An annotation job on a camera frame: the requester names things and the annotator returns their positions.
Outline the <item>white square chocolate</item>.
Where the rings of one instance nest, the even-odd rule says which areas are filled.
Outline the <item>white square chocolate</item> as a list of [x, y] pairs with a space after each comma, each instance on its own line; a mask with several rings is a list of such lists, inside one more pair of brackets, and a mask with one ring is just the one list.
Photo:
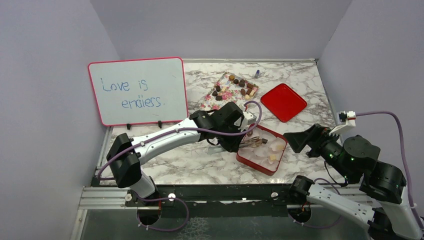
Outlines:
[[274, 162], [276, 160], [277, 160], [277, 158], [274, 154], [269, 156], [269, 161]]
[[284, 145], [278, 145], [278, 146], [276, 147], [276, 150], [277, 150], [277, 151], [284, 151], [284, 150], [285, 150], [285, 146], [284, 146]]

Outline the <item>metal serving tongs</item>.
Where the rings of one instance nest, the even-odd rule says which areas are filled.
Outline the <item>metal serving tongs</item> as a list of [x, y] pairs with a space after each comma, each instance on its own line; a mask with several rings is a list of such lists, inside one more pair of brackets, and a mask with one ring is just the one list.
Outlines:
[[268, 142], [267, 139], [261, 138], [259, 136], [248, 138], [247, 140], [242, 140], [238, 147], [234, 150], [226, 150], [221, 145], [210, 146], [207, 150], [208, 155], [214, 155], [218, 153], [228, 152], [228, 153], [237, 153], [240, 149], [245, 148], [258, 148], [262, 145], [266, 145]]

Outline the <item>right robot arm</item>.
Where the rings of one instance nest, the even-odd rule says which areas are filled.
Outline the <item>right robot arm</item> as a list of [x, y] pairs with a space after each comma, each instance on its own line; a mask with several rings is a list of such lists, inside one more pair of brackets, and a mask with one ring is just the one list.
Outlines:
[[374, 239], [421, 240], [424, 237], [424, 220], [414, 215], [409, 203], [407, 179], [398, 167], [379, 160], [378, 146], [360, 135], [339, 144], [338, 137], [319, 124], [301, 132], [286, 132], [283, 136], [295, 153], [309, 147], [309, 158], [323, 158], [347, 184], [359, 184], [359, 190], [380, 206], [357, 203], [302, 175], [294, 179], [288, 190], [292, 202], [323, 206], [356, 223]]

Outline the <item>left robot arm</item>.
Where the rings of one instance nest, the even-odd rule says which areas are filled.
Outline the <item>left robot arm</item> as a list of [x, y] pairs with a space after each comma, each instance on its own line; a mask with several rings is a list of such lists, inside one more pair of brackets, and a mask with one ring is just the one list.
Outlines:
[[209, 154], [239, 150], [244, 136], [260, 122], [262, 114], [242, 110], [230, 101], [219, 109], [197, 110], [174, 126], [155, 133], [130, 138], [126, 133], [117, 136], [106, 155], [107, 163], [97, 178], [104, 181], [102, 173], [110, 168], [112, 177], [120, 189], [130, 188], [138, 194], [144, 205], [157, 200], [157, 188], [153, 179], [141, 166], [153, 158], [180, 146], [216, 139], [208, 149]]

